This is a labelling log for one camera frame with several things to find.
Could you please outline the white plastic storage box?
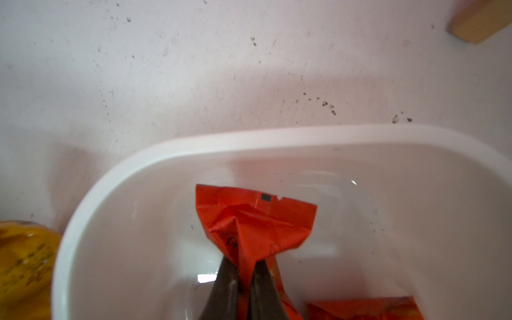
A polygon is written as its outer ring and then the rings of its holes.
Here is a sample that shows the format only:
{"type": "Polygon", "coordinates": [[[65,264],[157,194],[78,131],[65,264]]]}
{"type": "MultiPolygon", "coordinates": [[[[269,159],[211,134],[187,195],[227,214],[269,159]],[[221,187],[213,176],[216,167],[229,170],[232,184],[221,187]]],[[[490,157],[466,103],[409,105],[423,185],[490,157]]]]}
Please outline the white plastic storage box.
{"type": "Polygon", "coordinates": [[[310,301],[411,295],[426,319],[511,318],[511,161],[422,125],[274,129],[187,137],[100,179],[63,236],[54,319],[198,319],[221,263],[198,184],[318,207],[278,256],[286,293],[310,301]]]}

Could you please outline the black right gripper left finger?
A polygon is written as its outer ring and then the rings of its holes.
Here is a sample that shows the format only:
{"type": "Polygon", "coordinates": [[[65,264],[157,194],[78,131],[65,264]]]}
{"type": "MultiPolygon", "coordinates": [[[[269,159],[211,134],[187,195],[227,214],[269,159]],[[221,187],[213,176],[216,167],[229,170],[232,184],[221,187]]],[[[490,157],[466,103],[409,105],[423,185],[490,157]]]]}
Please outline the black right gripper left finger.
{"type": "Polygon", "coordinates": [[[217,278],[200,320],[236,320],[238,315],[239,272],[227,258],[221,261],[217,278]]]}

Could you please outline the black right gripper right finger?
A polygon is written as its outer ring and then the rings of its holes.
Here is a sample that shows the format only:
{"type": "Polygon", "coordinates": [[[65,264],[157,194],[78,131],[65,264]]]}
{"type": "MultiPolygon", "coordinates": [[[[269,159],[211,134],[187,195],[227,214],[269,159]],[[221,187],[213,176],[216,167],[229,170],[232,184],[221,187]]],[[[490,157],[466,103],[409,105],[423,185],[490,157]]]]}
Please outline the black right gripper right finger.
{"type": "Polygon", "coordinates": [[[258,261],[253,271],[247,318],[251,320],[289,319],[265,260],[258,261]]]}

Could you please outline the yellow tea bag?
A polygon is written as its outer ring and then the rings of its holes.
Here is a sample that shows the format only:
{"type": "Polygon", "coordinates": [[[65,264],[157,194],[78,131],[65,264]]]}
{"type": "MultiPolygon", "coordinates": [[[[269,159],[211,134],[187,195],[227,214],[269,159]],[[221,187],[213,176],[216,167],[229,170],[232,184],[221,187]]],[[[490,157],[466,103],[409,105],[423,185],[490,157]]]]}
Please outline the yellow tea bag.
{"type": "Polygon", "coordinates": [[[50,319],[61,235],[27,221],[1,222],[1,318],[50,319]]]}

